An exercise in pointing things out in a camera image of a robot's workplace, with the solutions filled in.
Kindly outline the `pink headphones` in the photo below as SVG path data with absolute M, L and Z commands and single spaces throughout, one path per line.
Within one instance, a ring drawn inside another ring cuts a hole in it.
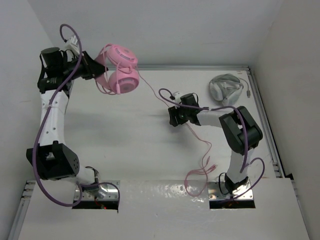
M 101 49 L 95 61 L 104 67 L 104 73 L 95 78 L 96 86 L 103 94 L 120 95 L 132 92 L 138 87 L 138 58 L 127 47 L 108 43 Z M 110 76 L 107 74 L 107 61 L 115 66 L 115 71 Z

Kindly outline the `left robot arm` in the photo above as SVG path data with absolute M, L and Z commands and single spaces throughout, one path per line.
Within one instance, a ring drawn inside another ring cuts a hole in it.
M 41 51 L 41 72 L 37 87 L 41 98 L 41 128 L 36 147 L 26 151 L 30 164 L 36 164 L 41 180 L 65 180 L 85 185 L 96 182 L 95 170 L 80 165 L 75 152 L 66 146 L 65 114 L 74 80 L 95 79 L 107 70 L 104 58 L 92 59 L 86 51 L 81 55 L 50 47 Z

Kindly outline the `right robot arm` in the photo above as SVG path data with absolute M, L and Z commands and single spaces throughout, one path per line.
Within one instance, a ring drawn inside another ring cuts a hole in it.
M 224 185 L 228 194 L 248 181 L 248 159 L 259 145 L 263 133 L 246 107 L 233 106 L 210 109 L 200 107 L 194 94 L 171 94 L 169 102 L 174 106 L 168 109 L 169 124 L 173 127 L 187 122 L 197 126 L 221 128 L 231 149 L 228 170 L 224 176 Z

